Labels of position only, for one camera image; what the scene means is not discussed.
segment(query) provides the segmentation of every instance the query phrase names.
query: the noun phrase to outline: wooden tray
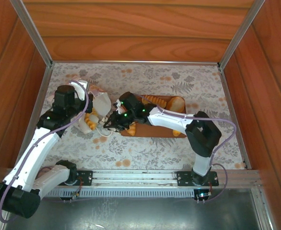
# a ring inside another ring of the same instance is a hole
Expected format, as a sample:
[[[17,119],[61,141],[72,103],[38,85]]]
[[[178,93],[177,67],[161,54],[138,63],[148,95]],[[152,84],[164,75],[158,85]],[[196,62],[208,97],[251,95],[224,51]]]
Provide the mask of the wooden tray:
[[[165,95],[153,95],[154,97],[161,98],[166,102],[169,102],[175,96],[165,96]],[[120,132],[122,136],[125,137],[145,137],[145,138],[185,138],[184,134],[180,134],[178,137],[173,135],[173,130],[161,126],[149,126],[145,124],[136,123],[136,132],[134,136],[131,136],[125,130]]]

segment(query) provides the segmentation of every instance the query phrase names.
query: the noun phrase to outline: leaf pattern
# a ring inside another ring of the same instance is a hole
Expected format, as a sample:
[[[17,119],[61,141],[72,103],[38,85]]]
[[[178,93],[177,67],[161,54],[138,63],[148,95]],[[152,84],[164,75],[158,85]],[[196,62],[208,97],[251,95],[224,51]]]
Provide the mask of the leaf pattern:
[[[68,82],[67,76],[73,75],[107,91],[112,102],[127,91],[178,95],[185,99],[188,113],[202,110],[210,117],[230,119],[217,72],[216,66],[56,63],[46,98],[53,95],[59,85]],[[41,113],[50,106],[45,100]],[[215,124],[222,132],[221,143],[233,128],[223,122]],[[54,165],[61,159],[70,160],[83,169],[191,170],[195,153],[187,138],[135,138],[118,134],[103,138],[96,130],[85,135],[71,127],[47,155],[44,166]],[[241,165],[236,138],[216,153],[214,162],[227,169]]]

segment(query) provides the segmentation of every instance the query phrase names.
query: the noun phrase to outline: bread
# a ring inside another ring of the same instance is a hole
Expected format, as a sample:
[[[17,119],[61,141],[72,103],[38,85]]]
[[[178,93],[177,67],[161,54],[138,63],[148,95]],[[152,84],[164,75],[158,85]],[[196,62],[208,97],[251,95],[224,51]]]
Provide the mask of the bread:
[[[85,115],[84,121],[91,130],[95,130],[96,127],[97,127],[97,123],[90,120],[91,115],[94,115],[95,117],[98,117],[98,113],[95,111],[94,108],[93,108],[93,110],[90,114]]]
[[[166,105],[167,110],[177,113],[183,112],[184,107],[185,107],[185,101],[182,97],[179,96],[173,97]]]
[[[181,134],[181,132],[176,131],[176,130],[173,130],[173,135],[174,135],[175,137],[178,137],[180,134]]]
[[[127,133],[129,133],[131,136],[134,136],[136,133],[136,123],[129,126],[129,129],[127,129]]]
[[[147,98],[149,101],[151,101],[153,104],[157,104],[158,106],[160,106],[161,108],[165,108],[166,107],[166,101],[164,101],[161,98],[157,98],[154,96],[148,96],[146,95],[145,98]],[[148,104],[149,102],[147,100],[145,100],[144,98],[141,99],[141,102],[143,104]]]

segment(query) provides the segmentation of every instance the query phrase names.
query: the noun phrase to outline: floral tablecloth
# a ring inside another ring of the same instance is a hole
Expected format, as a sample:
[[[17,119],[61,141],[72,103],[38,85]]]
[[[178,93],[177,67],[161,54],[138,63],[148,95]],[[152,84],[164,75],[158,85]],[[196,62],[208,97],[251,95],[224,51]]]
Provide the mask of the floral tablecloth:
[[[107,91],[113,102],[126,91],[179,95],[186,100],[187,113],[202,110],[210,117],[230,119],[216,66],[57,63],[46,98],[76,75]],[[45,100],[42,113],[49,108]],[[229,124],[216,125],[222,132],[221,141],[231,134],[233,128]],[[44,166],[61,159],[85,169],[190,170],[195,153],[187,138],[136,138],[118,134],[106,138],[96,130],[85,135],[71,127],[48,154]],[[236,138],[218,151],[214,162],[226,169],[244,168]]]

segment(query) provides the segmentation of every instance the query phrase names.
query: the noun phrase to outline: wooden enclosure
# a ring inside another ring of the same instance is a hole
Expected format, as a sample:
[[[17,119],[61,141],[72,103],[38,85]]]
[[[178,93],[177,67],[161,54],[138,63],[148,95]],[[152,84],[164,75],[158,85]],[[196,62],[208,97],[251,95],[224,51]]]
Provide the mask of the wooden enclosure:
[[[253,0],[25,0],[54,60],[219,62]]]
[[[46,65],[8,0],[0,0],[0,180],[14,166]]]
[[[251,166],[281,229],[281,0],[264,3],[224,73]]]

